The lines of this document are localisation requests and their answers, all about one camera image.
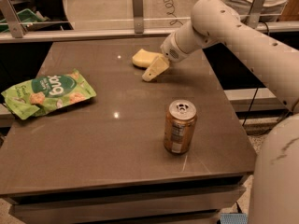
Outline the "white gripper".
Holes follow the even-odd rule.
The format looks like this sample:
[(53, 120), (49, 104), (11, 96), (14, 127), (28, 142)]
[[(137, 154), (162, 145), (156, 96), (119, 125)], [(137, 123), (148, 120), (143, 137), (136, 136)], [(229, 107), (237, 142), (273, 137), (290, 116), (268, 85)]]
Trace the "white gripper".
[(187, 21), (171, 33), (161, 45), (162, 54), (167, 59), (164, 56), (157, 56), (142, 75), (142, 79), (146, 82), (152, 81), (169, 68), (169, 60), (178, 63), (201, 49), (205, 43), (206, 38), (196, 32), (192, 23)]

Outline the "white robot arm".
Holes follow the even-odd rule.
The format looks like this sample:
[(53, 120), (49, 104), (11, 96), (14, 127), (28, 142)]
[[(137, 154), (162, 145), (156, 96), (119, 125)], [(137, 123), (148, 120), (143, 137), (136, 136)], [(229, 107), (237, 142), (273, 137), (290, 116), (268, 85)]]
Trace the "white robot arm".
[(150, 81), (189, 54), (222, 43), (292, 114), (272, 129), (258, 153), (248, 224), (299, 224), (299, 50), (240, 21), (221, 0), (199, 0), (191, 20), (161, 45), (143, 75)]

